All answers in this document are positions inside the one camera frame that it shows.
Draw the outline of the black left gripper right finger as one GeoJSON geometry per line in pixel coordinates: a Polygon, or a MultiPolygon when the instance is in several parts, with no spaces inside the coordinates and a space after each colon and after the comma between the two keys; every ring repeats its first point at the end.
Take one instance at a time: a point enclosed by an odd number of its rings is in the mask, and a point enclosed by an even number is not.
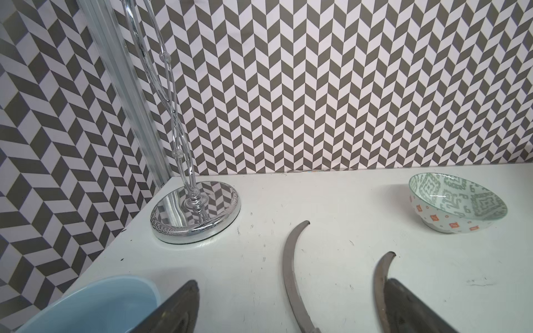
{"type": "Polygon", "coordinates": [[[384,285],[385,313],[391,332],[454,332],[457,330],[397,279],[384,285]]]}

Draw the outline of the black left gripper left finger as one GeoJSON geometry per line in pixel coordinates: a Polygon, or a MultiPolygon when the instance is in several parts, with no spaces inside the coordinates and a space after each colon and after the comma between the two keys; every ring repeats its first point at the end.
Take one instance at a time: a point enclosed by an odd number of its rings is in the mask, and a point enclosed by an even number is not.
{"type": "Polygon", "coordinates": [[[200,293],[196,280],[189,280],[131,332],[193,332],[197,324],[200,293]]]}

